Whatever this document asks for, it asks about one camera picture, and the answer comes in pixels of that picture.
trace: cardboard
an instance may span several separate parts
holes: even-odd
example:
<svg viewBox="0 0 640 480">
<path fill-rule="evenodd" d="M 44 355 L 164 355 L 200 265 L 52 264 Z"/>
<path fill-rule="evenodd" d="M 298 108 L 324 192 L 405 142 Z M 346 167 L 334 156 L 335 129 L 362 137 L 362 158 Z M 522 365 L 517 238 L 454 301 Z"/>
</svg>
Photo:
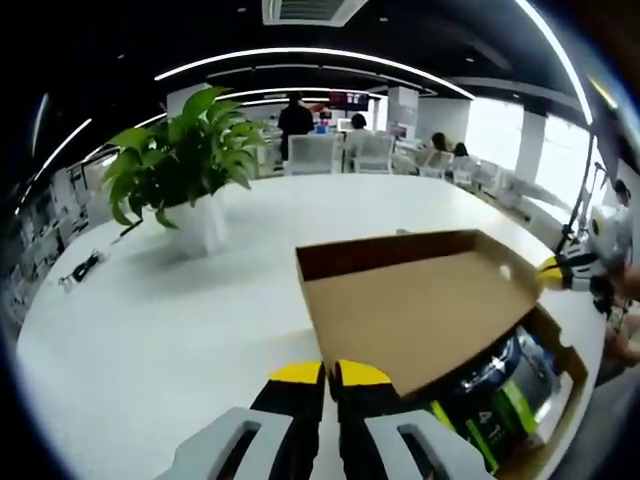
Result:
<svg viewBox="0 0 640 480">
<path fill-rule="evenodd" d="M 389 375 L 404 396 L 462 366 L 524 322 L 574 381 L 548 444 L 498 478 L 535 478 L 570 422 L 586 379 L 540 307 L 535 268 L 476 230 L 397 235 L 298 248 L 299 276 L 329 369 L 345 359 Z"/>
</svg>

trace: potted plant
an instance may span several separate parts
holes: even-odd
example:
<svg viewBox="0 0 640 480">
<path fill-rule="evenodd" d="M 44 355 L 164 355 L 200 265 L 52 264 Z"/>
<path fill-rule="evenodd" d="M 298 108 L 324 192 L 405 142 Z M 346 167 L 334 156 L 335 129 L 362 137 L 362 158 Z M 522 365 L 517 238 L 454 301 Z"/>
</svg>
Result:
<svg viewBox="0 0 640 480">
<path fill-rule="evenodd" d="M 126 206 L 140 220 L 146 207 L 189 256 L 220 247 L 226 236 L 220 189 L 229 182 L 251 188 L 258 168 L 255 147 L 264 144 L 261 125 L 247 121 L 239 103 L 216 100 L 226 91 L 200 90 L 177 117 L 109 140 L 120 154 L 103 181 L 118 223 L 133 225 Z"/>
</svg>

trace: ceiling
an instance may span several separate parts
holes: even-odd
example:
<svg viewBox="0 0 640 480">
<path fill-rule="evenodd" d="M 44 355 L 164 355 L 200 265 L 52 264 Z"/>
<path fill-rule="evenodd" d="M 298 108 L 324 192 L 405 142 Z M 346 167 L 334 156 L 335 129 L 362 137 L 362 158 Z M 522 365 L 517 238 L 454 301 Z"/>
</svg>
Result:
<svg viewBox="0 0 640 480">
<path fill-rule="evenodd" d="M 513 0 L 370 0 L 343 28 L 265 26 L 260 0 L 173 2 L 149 7 L 108 4 L 41 8 L 20 39 L 7 40 L 13 72 L 10 161 L 3 191 L 17 195 L 76 127 L 91 124 L 50 166 L 53 172 L 84 158 L 119 130 L 163 111 L 166 94 L 223 71 L 268 65 L 324 65 L 323 70 L 257 68 L 210 78 L 236 90 L 282 86 L 368 89 L 393 77 L 439 95 L 459 96 L 415 74 L 316 54 L 252 56 L 210 63 L 171 76 L 172 68 L 215 55 L 268 47 L 323 47 L 375 55 L 439 77 L 491 77 L 545 87 L 574 97 L 560 62 Z M 370 72 L 329 69 L 351 68 Z M 35 153 L 31 137 L 42 95 L 48 93 Z"/>
</svg>

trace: air conditioning vent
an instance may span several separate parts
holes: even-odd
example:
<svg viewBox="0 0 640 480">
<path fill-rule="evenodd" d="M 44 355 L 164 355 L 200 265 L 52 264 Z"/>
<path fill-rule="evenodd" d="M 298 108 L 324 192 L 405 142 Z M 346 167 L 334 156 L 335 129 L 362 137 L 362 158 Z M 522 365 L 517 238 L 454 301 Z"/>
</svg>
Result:
<svg viewBox="0 0 640 480">
<path fill-rule="evenodd" d="M 369 0 L 262 0 L 265 25 L 344 27 Z"/>
</svg>

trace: box lid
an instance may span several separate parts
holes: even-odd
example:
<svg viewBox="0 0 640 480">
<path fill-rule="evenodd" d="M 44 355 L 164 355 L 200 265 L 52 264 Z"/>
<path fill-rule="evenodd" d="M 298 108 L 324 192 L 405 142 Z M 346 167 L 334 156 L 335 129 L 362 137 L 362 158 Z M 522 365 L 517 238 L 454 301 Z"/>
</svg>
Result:
<svg viewBox="0 0 640 480">
<path fill-rule="evenodd" d="M 475 230 L 317 245 L 297 257 L 325 362 L 375 366 L 401 395 L 489 347 L 540 293 L 532 265 Z"/>
</svg>

